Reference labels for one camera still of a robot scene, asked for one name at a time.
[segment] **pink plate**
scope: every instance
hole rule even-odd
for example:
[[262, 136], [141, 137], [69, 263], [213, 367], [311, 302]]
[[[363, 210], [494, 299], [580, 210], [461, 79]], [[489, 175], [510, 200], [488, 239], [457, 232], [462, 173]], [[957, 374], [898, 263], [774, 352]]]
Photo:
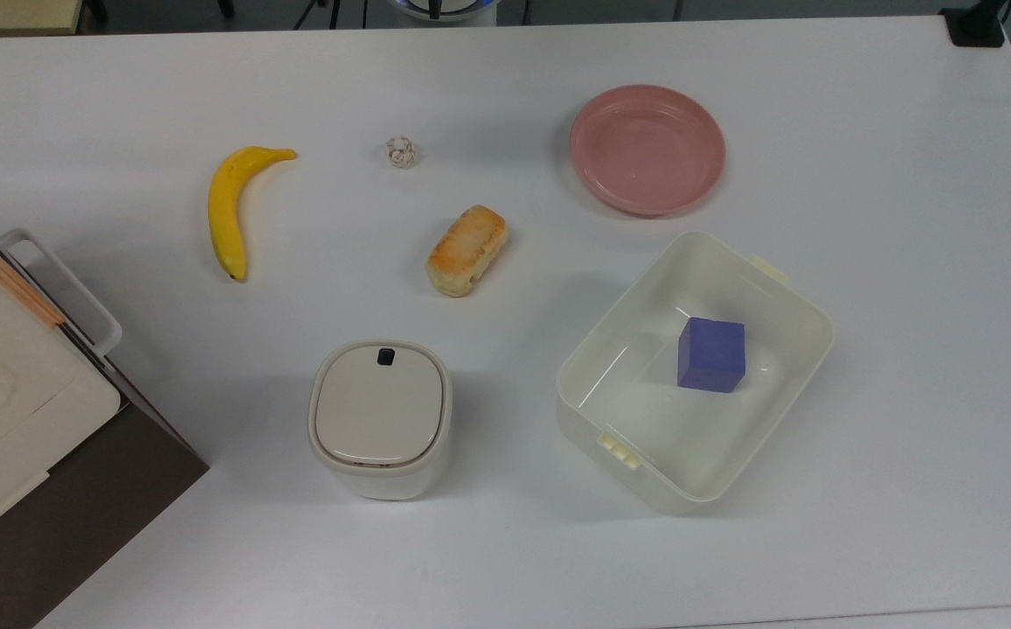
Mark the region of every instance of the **pink plate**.
[[571, 126], [571, 161], [594, 196], [638, 215], [685, 209], [712, 190], [726, 160], [701, 104], [667, 87], [610, 89]]

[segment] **banana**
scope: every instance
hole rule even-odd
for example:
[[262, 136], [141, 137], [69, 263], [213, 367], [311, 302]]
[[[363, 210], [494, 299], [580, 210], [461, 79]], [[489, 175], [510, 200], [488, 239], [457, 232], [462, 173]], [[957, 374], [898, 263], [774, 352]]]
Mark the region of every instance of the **banana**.
[[209, 182], [209, 239], [217, 262], [239, 282], [245, 281], [248, 266], [242, 229], [237, 221], [237, 202], [245, 184], [258, 172], [278, 161], [295, 159], [292, 149], [246, 147], [222, 161]]

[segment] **blue block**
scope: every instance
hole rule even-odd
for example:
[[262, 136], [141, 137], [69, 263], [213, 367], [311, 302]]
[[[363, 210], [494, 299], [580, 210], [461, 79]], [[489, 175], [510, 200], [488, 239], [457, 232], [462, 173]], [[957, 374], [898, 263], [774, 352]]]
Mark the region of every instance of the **blue block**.
[[691, 318], [679, 335], [676, 383], [730, 393], [745, 375], [745, 326]]

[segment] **small clear object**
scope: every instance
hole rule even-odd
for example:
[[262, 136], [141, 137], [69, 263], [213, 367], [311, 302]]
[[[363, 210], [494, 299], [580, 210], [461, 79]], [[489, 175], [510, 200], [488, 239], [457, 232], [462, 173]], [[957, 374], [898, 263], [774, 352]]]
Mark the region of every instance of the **small clear object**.
[[389, 163], [396, 168], [416, 166], [416, 145], [401, 136], [389, 139]]

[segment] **bread roll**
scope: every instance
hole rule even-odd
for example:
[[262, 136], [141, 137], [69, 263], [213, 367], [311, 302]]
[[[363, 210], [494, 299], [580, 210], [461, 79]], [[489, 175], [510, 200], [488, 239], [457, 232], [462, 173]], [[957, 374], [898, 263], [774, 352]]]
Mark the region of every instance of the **bread roll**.
[[429, 256], [429, 277], [442, 294], [464, 297], [509, 240], [505, 219], [488, 207], [462, 212]]

